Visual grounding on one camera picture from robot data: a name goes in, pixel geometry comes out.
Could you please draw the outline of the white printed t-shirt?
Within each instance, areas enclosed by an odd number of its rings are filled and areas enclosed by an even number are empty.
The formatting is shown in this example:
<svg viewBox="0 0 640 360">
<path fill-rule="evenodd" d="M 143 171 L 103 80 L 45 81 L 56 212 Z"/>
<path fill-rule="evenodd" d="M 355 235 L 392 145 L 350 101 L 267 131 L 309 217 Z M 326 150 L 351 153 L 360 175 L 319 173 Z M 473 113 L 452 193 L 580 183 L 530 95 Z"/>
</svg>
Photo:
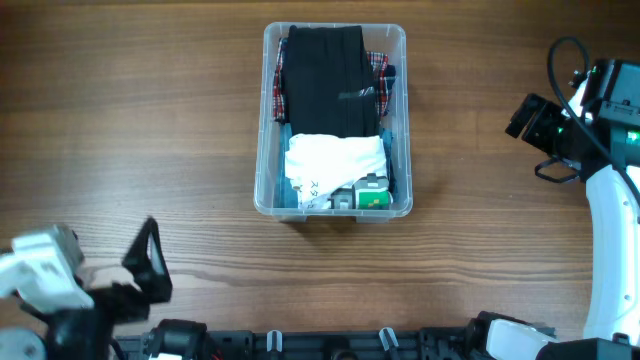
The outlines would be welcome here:
<svg viewBox="0 0 640 360">
<path fill-rule="evenodd" d="M 379 135 L 297 134 L 284 154 L 284 174 L 297 194 L 299 209 L 329 209 L 336 190 L 351 188 L 369 174 L 388 179 L 384 142 Z"/>
</svg>

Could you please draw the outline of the black garment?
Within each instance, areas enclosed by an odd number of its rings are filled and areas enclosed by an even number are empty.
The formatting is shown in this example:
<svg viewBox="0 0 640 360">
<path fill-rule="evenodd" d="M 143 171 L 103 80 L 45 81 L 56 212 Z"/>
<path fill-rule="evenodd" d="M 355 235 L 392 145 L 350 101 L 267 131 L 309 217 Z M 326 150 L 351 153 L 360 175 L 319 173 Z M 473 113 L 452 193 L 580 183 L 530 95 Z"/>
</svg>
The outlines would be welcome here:
<svg viewBox="0 0 640 360">
<path fill-rule="evenodd" d="M 379 133 L 374 74 L 360 26 L 289 28 L 283 60 L 292 133 L 339 138 Z"/>
</svg>

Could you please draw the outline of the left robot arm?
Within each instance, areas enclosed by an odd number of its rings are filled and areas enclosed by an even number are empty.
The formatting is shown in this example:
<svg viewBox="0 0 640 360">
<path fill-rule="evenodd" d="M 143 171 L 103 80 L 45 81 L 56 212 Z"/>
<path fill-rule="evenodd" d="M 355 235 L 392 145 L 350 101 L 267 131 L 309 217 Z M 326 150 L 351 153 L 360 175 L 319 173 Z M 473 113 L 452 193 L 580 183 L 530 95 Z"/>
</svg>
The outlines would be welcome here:
<svg viewBox="0 0 640 360">
<path fill-rule="evenodd" d="M 87 289 L 79 271 L 84 254 L 76 233 L 54 224 L 13 238 L 1 256 L 1 295 L 44 322 L 44 336 L 20 327 L 1 331 L 4 359 L 125 358 L 113 336 L 117 325 L 143 321 L 170 301 L 173 284 L 152 217 L 146 219 L 121 265 L 133 277 Z"/>
</svg>

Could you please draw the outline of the red blue plaid cloth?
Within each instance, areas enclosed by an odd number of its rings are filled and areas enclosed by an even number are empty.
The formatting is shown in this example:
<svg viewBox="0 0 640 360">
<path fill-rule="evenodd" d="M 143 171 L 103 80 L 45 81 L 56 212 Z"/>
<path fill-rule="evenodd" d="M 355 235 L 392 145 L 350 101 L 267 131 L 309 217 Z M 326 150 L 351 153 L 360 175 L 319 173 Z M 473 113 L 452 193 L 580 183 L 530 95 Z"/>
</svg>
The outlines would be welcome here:
<svg viewBox="0 0 640 360">
<path fill-rule="evenodd" d="M 287 38 L 280 38 L 278 55 L 272 86 L 272 117 L 278 123 L 287 123 L 286 96 L 284 94 L 283 65 L 286 54 Z M 393 85 L 396 81 L 396 68 L 389 63 L 389 57 L 382 52 L 367 52 L 374 75 L 373 91 L 375 106 L 380 117 L 389 113 L 388 104 L 392 97 Z"/>
</svg>

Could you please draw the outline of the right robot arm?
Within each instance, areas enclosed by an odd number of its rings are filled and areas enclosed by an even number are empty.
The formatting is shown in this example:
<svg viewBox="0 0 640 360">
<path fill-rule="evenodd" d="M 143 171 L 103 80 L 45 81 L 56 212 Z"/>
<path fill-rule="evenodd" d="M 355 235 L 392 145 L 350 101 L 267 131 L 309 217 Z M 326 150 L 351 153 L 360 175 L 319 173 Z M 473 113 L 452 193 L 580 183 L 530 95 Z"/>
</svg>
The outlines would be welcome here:
<svg viewBox="0 0 640 360">
<path fill-rule="evenodd" d="M 599 60 L 577 72 L 566 106 L 528 95 L 507 134 L 564 163 L 586 185 L 593 228 L 590 307 L 580 340 L 561 342 L 524 321 L 482 313 L 465 350 L 490 359 L 639 356 L 639 66 Z"/>
</svg>

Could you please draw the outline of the blue denim jeans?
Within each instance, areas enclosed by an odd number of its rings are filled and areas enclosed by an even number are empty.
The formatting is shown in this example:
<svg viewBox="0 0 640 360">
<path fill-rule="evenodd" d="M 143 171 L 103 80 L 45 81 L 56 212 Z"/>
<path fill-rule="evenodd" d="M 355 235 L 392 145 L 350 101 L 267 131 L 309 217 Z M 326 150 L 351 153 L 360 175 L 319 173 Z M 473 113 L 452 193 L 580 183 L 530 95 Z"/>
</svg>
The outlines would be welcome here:
<svg viewBox="0 0 640 360">
<path fill-rule="evenodd" d="M 289 149 L 289 139 L 292 137 L 291 126 L 289 123 L 280 124 L 279 130 L 278 175 L 275 186 L 274 205 L 280 208 L 297 208 L 298 196 L 291 187 L 290 180 L 285 176 L 284 170 L 285 152 Z M 395 196 L 397 194 L 397 186 L 391 158 L 394 135 L 391 130 L 381 128 L 380 137 L 384 144 L 389 191 Z"/>
</svg>

